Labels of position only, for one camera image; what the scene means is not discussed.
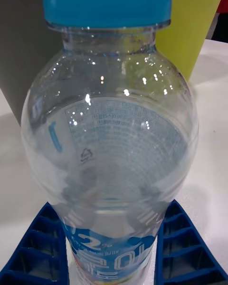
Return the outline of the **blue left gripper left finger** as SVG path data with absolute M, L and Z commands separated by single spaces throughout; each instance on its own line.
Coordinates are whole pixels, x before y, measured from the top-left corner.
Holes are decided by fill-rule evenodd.
M 0 272 L 2 285 L 67 285 L 66 237 L 49 203 L 36 215 Z

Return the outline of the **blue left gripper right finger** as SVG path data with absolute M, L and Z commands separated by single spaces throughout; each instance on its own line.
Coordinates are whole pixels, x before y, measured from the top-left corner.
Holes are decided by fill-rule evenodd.
M 157 236 L 156 285 L 226 285 L 228 275 L 174 200 Z

